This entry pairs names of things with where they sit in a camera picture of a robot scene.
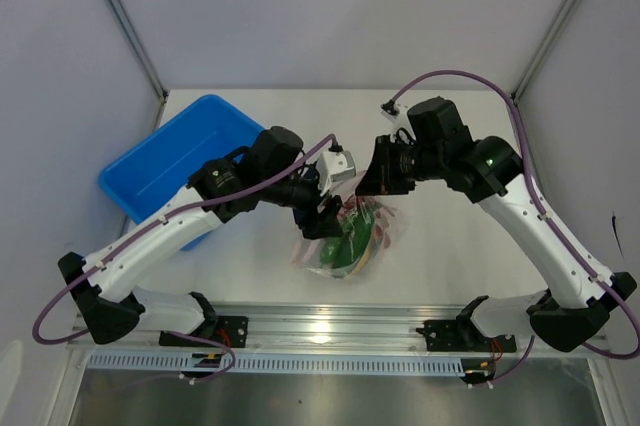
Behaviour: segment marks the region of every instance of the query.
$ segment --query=gray floor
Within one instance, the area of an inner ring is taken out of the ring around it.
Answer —
[[[229,374],[189,387],[88,371],[71,425],[604,425],[585,361],[530,360],[494,390],[458,379]]]

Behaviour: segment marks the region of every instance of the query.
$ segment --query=white table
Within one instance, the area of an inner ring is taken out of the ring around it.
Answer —
[[[285,126],[308,148],[335,133],[359,169],[374,138],[389,132],[379,110],[392,91],[174,90],[164,123],[204,94],[218,94],[264,127]],[[415,91],[412,105],[437,95],[453,100],[474,138],[497,135],[515,144],[500,98],[486,91]],[[299,232],[291,211],[260,204],[179,252],[145,281],[172,293],[199,291],[214,302],[345,305],[464,305],[476,296],[514,296],[545,284],[509,235],[442,181],[419,184],[409,196],[385,198],[407,216],[404,236],[382,259],[350,280],[325,278],[291,264]]]

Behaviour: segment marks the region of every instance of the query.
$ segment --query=green object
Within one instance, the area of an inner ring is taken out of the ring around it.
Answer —
[[[340,269],[356,263],[364,254],[375,226],[375,213],[367,205],[359,204],[348,212],[340,223],[343,235],[328,238],[320,251],[320,262],[331,269]]]

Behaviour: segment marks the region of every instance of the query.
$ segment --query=perforated metal strip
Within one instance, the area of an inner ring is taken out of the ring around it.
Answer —
[[[91,369],[126,369],[140,371],[215,371],[218,368],[197,367],[201,359],[190,353],[97,351],[88,367]],[[222,358],[220,367],[231,358]],[[340,356],[301,354],[237,353],[236,373],[278,374],[354,374],[375,376],[463,376],[462,365],[455,358],[428,356]]]

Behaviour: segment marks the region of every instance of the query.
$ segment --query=blue plastic tray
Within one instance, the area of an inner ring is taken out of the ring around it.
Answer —
[[[203,96],[107,166],[98,183],[136,223],[210,160],[251,146],[264,128],[219,96]],[[183,249],[193,248],[201,238]]]

